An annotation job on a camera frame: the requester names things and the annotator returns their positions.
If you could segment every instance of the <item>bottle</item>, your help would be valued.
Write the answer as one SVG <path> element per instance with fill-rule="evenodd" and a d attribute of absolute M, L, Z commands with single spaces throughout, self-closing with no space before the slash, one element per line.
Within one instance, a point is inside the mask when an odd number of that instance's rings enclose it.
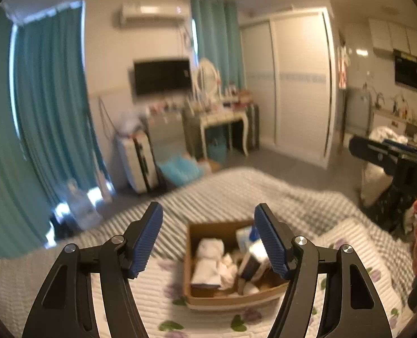
<path fill-rule="evenodd" d="M 99 225 L 103 220 L 102 216 L 96 211 L 88 195 L 77 187 L 74 179 L 68 182 L 67 188 L 67 204 L 79 228 L 87 230 Z"/>

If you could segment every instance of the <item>pillow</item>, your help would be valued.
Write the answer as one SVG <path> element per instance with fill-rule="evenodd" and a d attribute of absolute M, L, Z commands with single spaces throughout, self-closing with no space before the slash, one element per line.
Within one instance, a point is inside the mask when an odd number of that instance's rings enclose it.
<path fill-rule="evenodd" d="M 374 283 L 374 287 L 387 314 L 392 335 L 396 337 L 401 329 L 398 319 L 403 305 L 400 296 L 392 287 L 390 271 L 385 266 L 376 246 L 367 236 L 367 229 L 353 219 L 347 219 L 319 238 L 311 241 L 317 246 L 335 249 L 340 248 L 343 244 L 349 244 L 354 248 Z M 325 281 L 325 274 L 318 275 L 315 301 L 306 337 L 314 338 L 318 332 L 324 304 Z"/>

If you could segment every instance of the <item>teal curtain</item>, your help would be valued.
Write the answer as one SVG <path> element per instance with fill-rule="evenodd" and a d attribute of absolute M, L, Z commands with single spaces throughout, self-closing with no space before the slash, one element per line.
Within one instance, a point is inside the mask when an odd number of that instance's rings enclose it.
<path fill-rule="evenodd" d="M 243 89 L 243 54 L 235 2 L 191 0 L 191 15 L 196 23 L 199 59 L 209 59 L 219 70 L 222 89 L 230 83 Z"/>
<path fill-rule="evenodd" d="M 0 257 L 44 245 L 52 209 L 15 131 L 8 80 L 12 23 L 0 8 Z"/>
<path fill-rule="evenodd" d="M 96 187 L 92 128 L 82 62 L 82 8 L 20 26 L 15 42 L 15 100 L 27 155 L 52 204 L 74 178 Z"/>

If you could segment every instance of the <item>white wardrobe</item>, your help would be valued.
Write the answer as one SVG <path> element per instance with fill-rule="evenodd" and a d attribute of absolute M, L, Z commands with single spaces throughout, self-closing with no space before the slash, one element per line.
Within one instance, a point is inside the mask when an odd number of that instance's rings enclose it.
<path fill-rule="evenodd" d="M 327 168 L 338 87 L 327 9 L 251 19 L 241 25 L 241 41 L 262 145 Z"/>

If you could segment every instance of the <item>white wall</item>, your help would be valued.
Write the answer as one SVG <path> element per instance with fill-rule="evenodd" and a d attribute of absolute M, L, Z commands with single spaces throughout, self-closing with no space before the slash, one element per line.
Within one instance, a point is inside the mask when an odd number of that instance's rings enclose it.
<path fill-rule="evenodd" d="M 128 111 L 138 109 L 140 101 L 132 93 L 131 75 L 135 60 L 164 57 L 191 57 L 192 49 L 183 45 L 177 23 L 139 22 L 121 28 L 122 3 L 166 3 L 189 0 L 85 0 L 85 72 L 90 108 L 97 140 L 108 172 L 116 188 L 127 184 L 121 159 L 113 144 L 114 131 L 107 122 L 104 130 L 99 98 L 113 122 Z M 191 32 L 190 21 L 186 22 Z"/>
<path fill-rule="evenodd" d="M 348 70 L 348 87 L 361 88 L 365 82 L 373 85 L 377 92 L 385 96 L 385 108 L 391 109 L 393 102 L 391 96 L 403 93 L 409 107 L 417 116 L 417 92 L 397 86 L 394 82 L 394 61 L 390 58 L 377 56 L 373 52 L 371 31 L 368 24 L 348 23 L 345 25 L 346 45 L 352 49 L 350 55 L 351 65 Z M 368 57 L 360 57 L 356 49 L 368 51 Z M 370 90 L 373 100 L 376 95 Z"/>
<path fill-rule="evenodd" d="M 265 14 L 271 14 L 273 12 L 283 12 L 292 9 L 309 9 L 312 7 L 326 7 L 329 15 L 334 17 L 334 10 L 332 9 L 331 1 L 330 0 L 301 0 L 301 1 L 294 1 L 292 3 L 277 3 L 277 4 L 270 4 L 264 8 L 259 9 L 251 9 L 250 15 L 252 16 L 260 16 Z"/>

